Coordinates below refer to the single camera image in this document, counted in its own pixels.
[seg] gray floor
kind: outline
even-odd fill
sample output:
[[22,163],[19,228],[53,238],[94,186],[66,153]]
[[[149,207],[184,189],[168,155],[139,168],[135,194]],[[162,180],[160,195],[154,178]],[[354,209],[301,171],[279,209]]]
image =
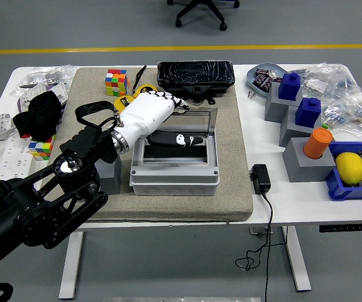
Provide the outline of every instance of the gray floor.
[[[176,45],[362,44],[362,1],[241,0],[220,3],[228,30],[198,7],[174,27],[186,1],[0,0],[0,49]],[[12,71],[43,65],[155,65],[226,59],[234,64],[342,63],[362,87],[362,49],[113,52],[0,55],[0,95]],[[270,258],[269,301],[362,301],[362,232],[321,234],[298,226],[312,291],[296,293],[284,247]],[[272,237],[282,240],[279,229]],[[115,229],[84,239],[76,301],[106,296],[264,298],[265,258],[254,271],[234,265],[261,245],[245,226]],[[67,241],[53,250],[21,246],[0,262],[11,301],[56,301]]]

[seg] orange cup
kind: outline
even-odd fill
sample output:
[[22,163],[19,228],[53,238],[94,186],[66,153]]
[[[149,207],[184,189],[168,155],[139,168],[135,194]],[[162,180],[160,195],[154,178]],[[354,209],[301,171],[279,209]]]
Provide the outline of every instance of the orange cup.
[[325,128],[316,128],[302,149],[310,159],[320,159],[333,139],[332,133]]

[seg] white table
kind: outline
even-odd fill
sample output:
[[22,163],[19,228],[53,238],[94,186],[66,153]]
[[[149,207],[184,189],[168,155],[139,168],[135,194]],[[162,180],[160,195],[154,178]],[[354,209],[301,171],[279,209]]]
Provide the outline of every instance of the white table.
[[[273,226],[291,226],[288,230],[288,252],[292,264],[295,284],[298,291],[310,290],[310,283],[302,258],[295,225],[298,224],[346,224],[362,223],[362,200],[343,202],[331,201],[327,195],[325,182],[288,181],[282,152],[278,146],[280,124],[264,120],[265,99],[256,95],[248,99],[250,89],[246,85],[246,73],[255,65],[235,65],[235,89],[238,99],[239,114],[243,128],[244,142],[248,167],[254,164],[266,164],[268,167],[271,189],[267,194],[273,205]],[[281,65],[285,70],[294,70],[305,65]],[[0,98],[0,113],[14,116],[18,113],[17,98],[10,95],[20,80],[32,67],[20,67],[13,71],[3,95]],[[334,132],[338,141],[360,140],[347,132]],[[241,222],[232,224],[247,224],[251,227],[264,226],[269,221],[268,205],[259,195],[253,196],[254,212],[252,216]],[[61,299],[74,297],[77,266],[84,231],[115,227],[158,227],[158,226],[189,226],[189,225],[218,225],[225,223],[84,223],[77,232],[70,236],[67,260],[63,272]]]

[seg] rubik's cube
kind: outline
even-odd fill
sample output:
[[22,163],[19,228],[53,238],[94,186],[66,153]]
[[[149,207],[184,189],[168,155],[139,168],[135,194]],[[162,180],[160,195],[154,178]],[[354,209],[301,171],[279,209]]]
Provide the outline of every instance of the rubik's cube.
[[106,89],[109,96],[125,96],[129,79],[124,69],[109,69],[106,76]]
[[56,135],[45,142],[30,142],[29,151],[36,160],[48,160],[53,150]]

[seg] power strip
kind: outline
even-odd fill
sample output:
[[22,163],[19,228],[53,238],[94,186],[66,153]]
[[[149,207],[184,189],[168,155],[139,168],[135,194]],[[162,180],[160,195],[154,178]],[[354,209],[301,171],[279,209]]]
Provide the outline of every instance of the power strip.
[[0,163],[0,180],[25,178],[34,171],[36,160],[28,152],[30,141],[21,138],[18,132],[10,134]]

